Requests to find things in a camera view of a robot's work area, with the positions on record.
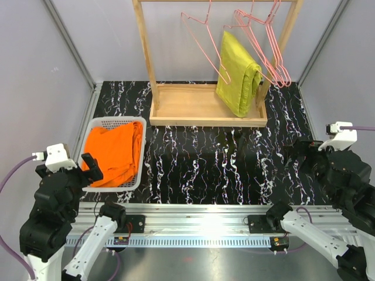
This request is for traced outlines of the orange trousers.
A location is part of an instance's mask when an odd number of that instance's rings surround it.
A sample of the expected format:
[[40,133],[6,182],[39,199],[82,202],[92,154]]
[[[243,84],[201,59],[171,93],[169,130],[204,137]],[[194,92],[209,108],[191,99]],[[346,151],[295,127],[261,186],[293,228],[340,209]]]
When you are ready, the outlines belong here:
[[94,127],[86,140],[84,153],[97,159],[103,179],[93,188],[112,188],[129,183],[137,175],[143,140],[143,124],[133,121],[107,129]]

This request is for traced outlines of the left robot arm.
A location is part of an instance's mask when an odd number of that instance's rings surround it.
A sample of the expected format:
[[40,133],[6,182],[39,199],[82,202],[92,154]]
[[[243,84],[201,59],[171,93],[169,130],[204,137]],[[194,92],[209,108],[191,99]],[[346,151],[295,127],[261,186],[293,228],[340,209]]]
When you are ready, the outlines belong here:
[[58,164],[54,172],[46,164],[38,165],[39,188],[29,218],[19,234],[20,250],[33,268],[33,280],[87,280],[94,262],[109,236],[125,230],[125,207],[106,202],[84,245],[65,266],[61,266],[67,236],[79,213],[83,188],[103,179],[98,162],[89,153],[82,155],[88,170],[77,164]]

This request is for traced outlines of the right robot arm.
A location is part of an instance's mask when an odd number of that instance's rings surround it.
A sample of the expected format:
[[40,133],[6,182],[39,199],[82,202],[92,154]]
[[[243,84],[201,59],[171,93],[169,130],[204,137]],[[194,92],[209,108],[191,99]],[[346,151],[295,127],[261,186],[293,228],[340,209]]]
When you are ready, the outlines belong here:
[[267,228],[283,230],[303,240],[335,268],[342,280],[374,280],[374,186],[371,166],[348,146],[296,139],[284,147],[284,165],[301,159],[301,170],[322,187],[331,206],[339,210],[358,234],[361,246],[340,241],[321,231],[284,202],[266,212]]

